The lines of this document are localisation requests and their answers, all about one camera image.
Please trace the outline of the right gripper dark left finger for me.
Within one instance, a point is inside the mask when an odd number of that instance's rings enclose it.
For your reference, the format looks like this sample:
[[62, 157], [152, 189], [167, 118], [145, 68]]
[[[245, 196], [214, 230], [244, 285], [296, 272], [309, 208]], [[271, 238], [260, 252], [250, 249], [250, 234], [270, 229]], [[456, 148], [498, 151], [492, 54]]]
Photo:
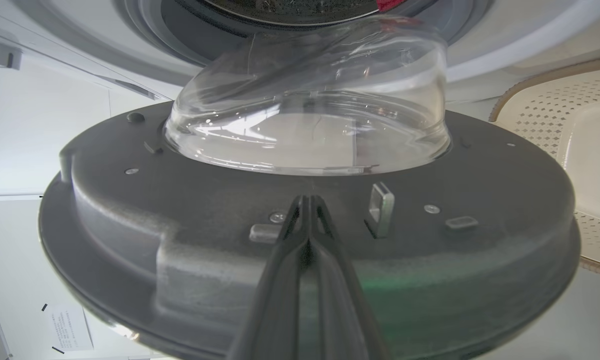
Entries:
[[274, 243], [230, 360], [296, 360], [301, 270], [309, 238], [309, 199], [298, 196]]

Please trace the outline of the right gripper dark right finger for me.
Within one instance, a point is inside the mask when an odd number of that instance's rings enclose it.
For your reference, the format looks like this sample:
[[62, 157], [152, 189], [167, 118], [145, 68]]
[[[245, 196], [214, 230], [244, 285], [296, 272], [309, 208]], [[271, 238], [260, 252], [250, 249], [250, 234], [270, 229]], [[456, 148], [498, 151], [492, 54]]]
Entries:
[[323, 360], [389, 360], [390, 351], [354, 265], [317, 195], [307, 198], [308, 244], [318, 278]]

